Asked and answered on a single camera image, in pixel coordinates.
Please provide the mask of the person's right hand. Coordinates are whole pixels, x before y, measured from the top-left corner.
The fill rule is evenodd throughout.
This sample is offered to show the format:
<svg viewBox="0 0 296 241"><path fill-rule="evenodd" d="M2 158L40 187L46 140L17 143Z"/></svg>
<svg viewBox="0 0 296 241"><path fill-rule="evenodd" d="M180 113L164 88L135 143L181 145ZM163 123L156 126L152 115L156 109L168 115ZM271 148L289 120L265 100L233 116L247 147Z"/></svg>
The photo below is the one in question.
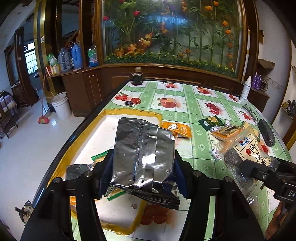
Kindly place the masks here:
<svg viewBox="0 0 296 241"><path fill-rule="evenodd" d="M283 223L284 219L287 217L288 211L285 208L285 203L281 201L279 205L277 206L272 220L270 221L266 231L265 231L265 237L267 240L269 240L278 230L278 228Z"/></svg>

